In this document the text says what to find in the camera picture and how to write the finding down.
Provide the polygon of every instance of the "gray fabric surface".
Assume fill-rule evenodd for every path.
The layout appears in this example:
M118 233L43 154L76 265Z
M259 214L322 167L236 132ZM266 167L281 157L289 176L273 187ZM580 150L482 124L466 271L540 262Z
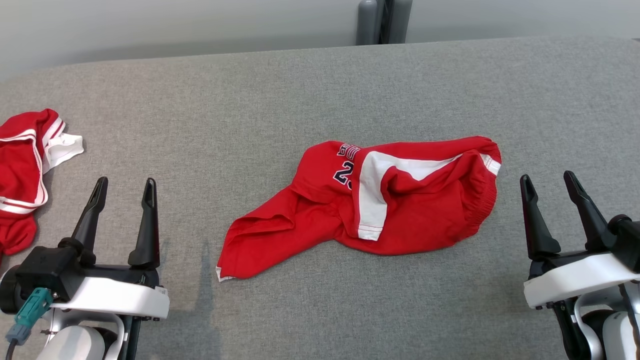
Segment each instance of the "gray fabric surface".
M125 264L144 180L157 180L171 311L143 324L139 359L565 359L554 315L522 295L518 179L532 176L565 250L584 242L565 169L606 218L640 217L639 84L631 40L382 45L41 70L0 84L0 119L50 107L85 138L84 154L45 177L36 244L68 236L108 176L95 251ZM396 257L331 241L252 279L217 282L227 227L288 184L307 147L470 135L496 141L504 162L478 235ZM10 323L0 317L3 334ZM14 359L34 358L43 341L34 334Z

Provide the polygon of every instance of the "white stripe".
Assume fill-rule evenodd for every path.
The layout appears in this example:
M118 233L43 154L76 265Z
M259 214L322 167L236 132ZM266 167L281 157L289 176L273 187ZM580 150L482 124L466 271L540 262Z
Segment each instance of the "white stripe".
M349 153L347 154L347 158L349 158L350 160L353 160L353 157L356 156L356 153L360 150L359 147L352 147L351 150L349 150Z
M42 137L43 149L47 146L47 144L49 144L49 140L51 140L51 138L53 137L53 134L56 132L56 130L58 130L60 125L62 125L62 129L60 130L60 132L62 132L62 130L64 130L64 127L65 127L64 122L62 121L61 118L57 118L56 121L54 121L53 124L49 126L47 132L44 133L44 136Z
M10 141L14 141L14 140L24 140L22 138L23 136L33 136L33 138L35 139L36 131L34 129L26 129L25 131L19 133L18 135L12 136L10 138L0 138L0 141L2 141L2 142L10 142Z
M495 161L490 155L487 154L480 154L480 157L482 157L482 160L484 161L484 167L486 167L486 169L489 170L489 172L491 172L493 175L498 176L498 171L500 171L500 166L502 166L502 164L500 164L498 161Z
M36 148L36 142L33 142L33 156L36 158L36 163L38 163L38 172L40 173L40 180L38 182L38 193L36 194L35 203L36 204L44 204L47 202L47 189L44 188L44 183L42 182L42 158L38 153L38 149Z
M0 202L0 211L6 211L8 213L14 213L14 214L28 214L30 212L32 212L35 209L25 209L25 208L21 208L20 206L13 206L13 205L9 205L9 204L5 204L3 202Z
M458 159L462 154L442 161L401 159L378 151L371 151L362 162L360 170L360 189L358 202L360 223L358 237L363 240L377 241L387 218L387 203L380 190L382 177L390 167L406 172L417 181L425 179L437 170ZM500 163L489 155L482 154L483 163L487 170L498 174Z
M9 199L8 197L0 196L0 202L6 202L6 201L9 201L15 205L29 206L30 208L37 208L38 206L42 205L42 204L34 204L32 202L13 200L13 199Z

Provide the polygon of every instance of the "robotic arm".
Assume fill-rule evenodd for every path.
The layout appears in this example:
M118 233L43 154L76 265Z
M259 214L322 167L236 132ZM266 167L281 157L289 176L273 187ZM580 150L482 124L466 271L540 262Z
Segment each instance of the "robotic arm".
M142 321L166 319L169 296L156 271L160 265L156 182L149 178L145 185L142 221L129 266L95 263L93 244L108 184L106 177L97 181L70 238L56 248L35 247L0 281L0 310L17 314L17 324L6 336L7 359L31 334L33 324L24 324L32 309L46 311L42 318L51 325L43 331L47 341L38 360L133 360ZM117 332L80 325L83 321L110 322Z
M527 303L553 309L571 360L640 359L640 222L618 215L607 224L573 172L564 172L564 182L580 213L585 251L561 253L531 179L520 178L531 259ZM594 305L611 310L586 309Z

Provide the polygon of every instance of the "white wall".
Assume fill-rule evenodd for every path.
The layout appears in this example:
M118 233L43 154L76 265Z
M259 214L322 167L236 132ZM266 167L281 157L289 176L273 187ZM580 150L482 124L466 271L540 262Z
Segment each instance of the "white wall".
M413 0L406 42L578 34L640 38L640 1Z
M82 61L355 44L359 0L1 0L0 81Z
M0 81L83 61L345 46L359 0L0 0ZM640 0L414 0L407 42L640 38Z

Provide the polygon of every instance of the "red jersey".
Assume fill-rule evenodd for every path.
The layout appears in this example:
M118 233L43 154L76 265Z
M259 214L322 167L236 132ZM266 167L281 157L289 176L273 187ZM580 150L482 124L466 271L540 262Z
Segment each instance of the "red jersey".
M331 239L379 255L454 245L493 209L501 162L498 146L481 136L315 145L291 185L231 225L218 279L254 276Z

